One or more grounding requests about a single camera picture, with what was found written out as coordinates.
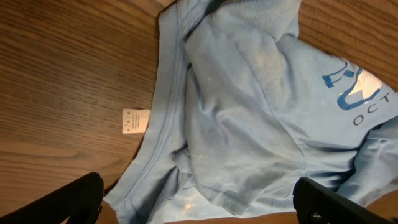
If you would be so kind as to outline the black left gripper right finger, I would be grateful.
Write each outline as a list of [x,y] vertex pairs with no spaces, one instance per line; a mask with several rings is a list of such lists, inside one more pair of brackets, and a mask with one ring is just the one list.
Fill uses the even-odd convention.
[[293,205],[300,224],[394,224],[344,198],[308,177],[301,177],[293,190]]

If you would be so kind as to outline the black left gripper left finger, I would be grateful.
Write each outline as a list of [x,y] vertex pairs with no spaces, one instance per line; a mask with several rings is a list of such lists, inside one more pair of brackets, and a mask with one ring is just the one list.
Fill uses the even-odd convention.
[[97,172],[80,177],[1,217],[3,224],[94,224],[102,210],[104,181]]

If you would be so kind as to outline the light blue t-shirt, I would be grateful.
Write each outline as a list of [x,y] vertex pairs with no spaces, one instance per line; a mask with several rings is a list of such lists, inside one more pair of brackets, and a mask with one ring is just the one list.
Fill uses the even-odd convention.
[[105,196],[119,223],[291,212],[308,177],[367,206],[397,189],[397,93],[299,40],[299,1],[178,1],[160,15],[141,148]]

